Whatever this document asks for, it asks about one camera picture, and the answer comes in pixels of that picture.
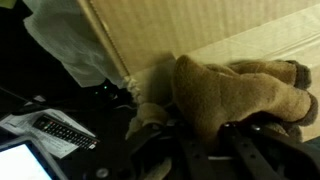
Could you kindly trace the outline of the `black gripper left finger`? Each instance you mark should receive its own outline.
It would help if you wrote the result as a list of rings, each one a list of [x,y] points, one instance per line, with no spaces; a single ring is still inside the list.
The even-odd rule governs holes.
[[[129,157],[138,153],[156,153],[162,148],[160,138],[165,130],[156,124],[146,125],[135,132],[126,142],[126,150]]]

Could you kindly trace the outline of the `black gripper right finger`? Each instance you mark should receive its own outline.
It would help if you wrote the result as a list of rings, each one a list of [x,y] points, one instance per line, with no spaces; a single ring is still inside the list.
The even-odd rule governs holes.
[[[281,180],[252,140],[242,135],[235,124],[222,125],[219,140],[221,148],[233,156],[238,170],[246,174],[248,180]]]

